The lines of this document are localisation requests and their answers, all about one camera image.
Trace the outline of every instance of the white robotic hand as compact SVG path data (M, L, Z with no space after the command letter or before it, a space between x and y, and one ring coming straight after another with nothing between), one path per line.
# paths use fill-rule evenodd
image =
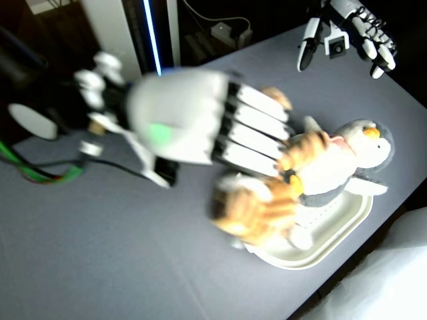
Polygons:
M382 30L385 22L375 17L358 0L321 1L317 15L307 24L298 56L298 71L308 67L321 43L323 22L331 29L330 35L324 39L325 54L331 59L344 55L351 43L362 59L373 63L372 78L377 79L396 67L396 45Z
M143 77L131 88L126 111L139 147L157 159L219 161L250 175L277 176L281 141L292 134L280 103L225 73L203 69ZM141 162L145 171L161 171L157 161Z

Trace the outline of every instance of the blue light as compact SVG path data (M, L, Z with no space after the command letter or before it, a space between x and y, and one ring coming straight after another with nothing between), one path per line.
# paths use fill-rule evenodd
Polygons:
M151 46L153 47L155 68L157 70L157 74L161 75L160 59L159 59L159 53L157 52L157 43L155 42L154 26L153 26L153 19L151 18L151 10L149 8L149 0L143 0L143 1L144 1L144 7L145 7L145 15L147 16L149 37L151 39Z

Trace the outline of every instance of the penguin plush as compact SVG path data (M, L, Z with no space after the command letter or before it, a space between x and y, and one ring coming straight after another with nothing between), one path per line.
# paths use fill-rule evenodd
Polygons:
M306 117L304 129L303 135L290 141L291 147L280 161L285 171L292 169L301 180L302 205L327 205L343 190L359 195L387 191L385 185L369 178L389 164L394 154L392 134L383 124L355 120L329 136L313 118ZM321 142L313 137L321 137Z

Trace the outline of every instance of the robotic hand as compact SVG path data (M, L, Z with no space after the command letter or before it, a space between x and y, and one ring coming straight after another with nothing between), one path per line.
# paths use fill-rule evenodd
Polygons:
M282 141L293 130L286 125L292 107L278 90L264 94L203 69L146 75L123 93L125 121L118 121L104 108L102 75L80 71L76 79L91 120L122 134L142 162L141 173L162 187L174 184L178 163L219 161L252 176L280 174Z
M363 60L373 63L372 78L377 79L396 67L396 45L382 30L385 22L358 0L330 0L322 1L317 17L308 21L298 56L298 71L307 69L321 43L323 22L331 30L324 38L325 54L331 59L344 55L351 42Z

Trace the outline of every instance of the plush toy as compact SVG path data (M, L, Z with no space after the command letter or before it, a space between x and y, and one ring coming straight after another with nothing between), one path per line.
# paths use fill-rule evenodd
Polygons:
M307 249L309 241L295 232L298 206L326 205L343 190L361 195L387 191L369 179L394 153L385 126L356 120L329 136L306 117L304 128L304 134L284 141L288 148L278 160L279 177L260 179L239 173L219 180L213 222L220 229L252 245L262 245L279 233L297 238L296 246Z

